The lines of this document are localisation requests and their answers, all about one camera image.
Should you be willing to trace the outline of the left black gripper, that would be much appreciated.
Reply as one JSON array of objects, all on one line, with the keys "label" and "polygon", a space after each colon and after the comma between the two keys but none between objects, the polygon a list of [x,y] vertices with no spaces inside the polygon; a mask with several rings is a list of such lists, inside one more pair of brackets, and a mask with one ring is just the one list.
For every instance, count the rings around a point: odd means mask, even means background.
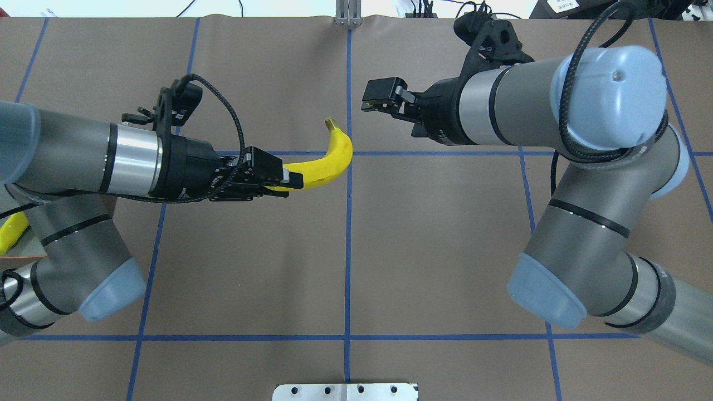
[{"label": "left black gripper", "polygon": [[210,201],[287,198],[305,187],[303,174],[280,168],[282,160],[257,147],[238,157],[222,157],[211,144],[171,135],[152,198],[177,201],[206,197]]}]

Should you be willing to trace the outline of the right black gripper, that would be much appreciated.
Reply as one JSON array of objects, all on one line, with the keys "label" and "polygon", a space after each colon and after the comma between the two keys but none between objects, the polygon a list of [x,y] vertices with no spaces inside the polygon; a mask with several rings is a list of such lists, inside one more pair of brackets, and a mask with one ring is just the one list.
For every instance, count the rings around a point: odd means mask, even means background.
[{"label": "right black gripper", "polygon": [[411,137],[415,139],[431,139],[447,146],[473,145],[462,128],[458,111],[464,86],[463,79],[455,77],[437,81],[423,93],[412,93],[399,77],[369,80],[361,110],[412,122]]}]

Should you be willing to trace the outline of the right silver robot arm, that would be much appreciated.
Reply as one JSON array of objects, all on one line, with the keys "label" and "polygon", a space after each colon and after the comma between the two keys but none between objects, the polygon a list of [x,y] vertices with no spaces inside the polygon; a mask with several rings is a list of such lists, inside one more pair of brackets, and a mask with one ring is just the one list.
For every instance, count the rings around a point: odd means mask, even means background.
[{"label": "right silver robot arm", "polygon": [[519,256],[507,292],[551,325],[588,315],[609,327],[711,364],[711,294],[624,250],[646,203],[676,188],[688,153],[665,119],[666,80],[640,46],[589,48],[572,93],[573,149],[565,149],[563,85],[573,56],[471,56],[458,77],[409,92],[403,79],[367,83],[362,111],[413,124],[444,145],[544,146],[570,160]]}]

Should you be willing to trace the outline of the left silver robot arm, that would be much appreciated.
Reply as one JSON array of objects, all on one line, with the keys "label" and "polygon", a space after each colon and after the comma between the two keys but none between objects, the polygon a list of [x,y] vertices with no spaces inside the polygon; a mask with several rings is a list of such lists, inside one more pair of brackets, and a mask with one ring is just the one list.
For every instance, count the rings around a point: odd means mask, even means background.
[{"label": "left silver robot arm", "polygon": [[46,257],[2,272],[2,344],[75,312],[97,321],[142,299],[146,283],[104,195],[145,201],[285,197],[303,177],[249,148],[222,157],[203,140],[2,101],[2,185],[26,209]]}]

